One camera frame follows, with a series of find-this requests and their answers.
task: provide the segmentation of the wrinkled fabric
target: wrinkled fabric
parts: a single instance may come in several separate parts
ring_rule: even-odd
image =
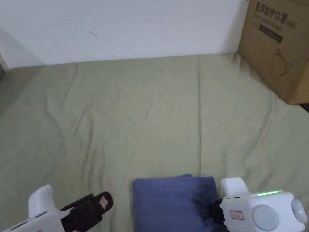
[[[309,114],[280,100],[237,54],[84,62],[0,81],[0,225],[50,184],[58,208],[109,191],[92,231],[134,231],[132,181],[192,173],[283,189],[309,212]]]

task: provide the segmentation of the cardboard box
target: cardboard box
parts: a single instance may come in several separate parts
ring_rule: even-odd
[[[250,0],[238,52],[286,103],[309,103],[309,0]]]

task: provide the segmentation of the gray circular button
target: gray circular button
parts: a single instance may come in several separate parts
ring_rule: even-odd
[[[254,207],[252,218],[254,224],[263,231],[273,231],[279,225],[278,214],[273,208],[265,204]]]

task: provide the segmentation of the blue cloth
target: blue cloth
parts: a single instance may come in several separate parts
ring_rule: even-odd
[[[213,177],[136,179],[132,190],[136,232],[222,229],[208,215],[209,204],[218,199]]]

